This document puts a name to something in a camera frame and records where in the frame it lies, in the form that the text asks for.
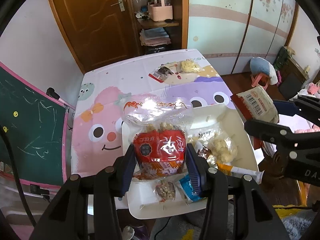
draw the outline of pink basket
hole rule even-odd
[[[161,0],[161,4],[148,5],[149,16],[155,22],[162,22],[166,19],[173,19],[172,5],[165,6],[164,0]]]

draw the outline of pink frame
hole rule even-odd
[[[28,81],[26,81],[22,77],[18,76],[15,72],[13,72],[8,67],[6,67],[1,61],[0,61],[0,67],[2,67],[9,74],[14,76],[16,79],[20,80],[22,83],[24,83],[26,86],[30,87],[31,89],[33,89],[37,93],[43,95],[44,97],[48,98],[49,100],[53,101],[54,103],[56,103],[60,106],[65,106],[64,103],[62,103],[61,101],[49,97],[46,93],[44,93],[40,89],[36,88],[34,85],[30,84]],[[63,134],[62,134],[62,177],[63,177],[63,182],[66,182],[66,180],[67,180],[66,146],[65,146],[66,133],[67,133],[67,120],[68,120],[68,112],[66,111],[66,114],[64,116]],[[0,173],[0,175],[2,177],[7,178],[7,179],[13,179],[13,176],[8,175],[8,174]],[[38,185],[42,188],[61,188],[61,186],[57,186],[57,185],[38,183],[38,182],[28,181],[28,180],[24,180],[24,179],[20,179],[20,182],[25,185],[30,185],[30,184]]]

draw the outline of white plate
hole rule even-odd
[[[217,104],[197,107],[193,111],[195,119],[191,129],[206,127],[219,121],[238,148],[238,155],[231,164],[240,168],[258,171],[249,136],[245,132],[243,122],[235,109],[229,109],[224,104]],[[130,129],[124,123],[122,126],[124,154],[129,146],[129,136]],[[186,204],[177,188],[175,200],[159,203],[153,190],[154,181],[131,182],[127,192],[131,215],[138,219],[169,217],[204,209],[207,204],[206,199]]]

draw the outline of dried fruit bag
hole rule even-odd
[[[124,103],[123,120],[130,127],[140,171],[138,179],[181,173],[192,106],[183,98],[136,97]]]

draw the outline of cartoon tablecloth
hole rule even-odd
[[[175,66],[192,59],[204,69],[181,74]],[[160,83],[148,76],[164,65],[174,74]],[[215,69],[196,49],[145,55],[114,63],[84,75],[72,132],[71,171],[80,176],[96,174],[123,155],[120,100],[133,95],[184,97],[194,107],[225,103],[234,109],[231,91]]]

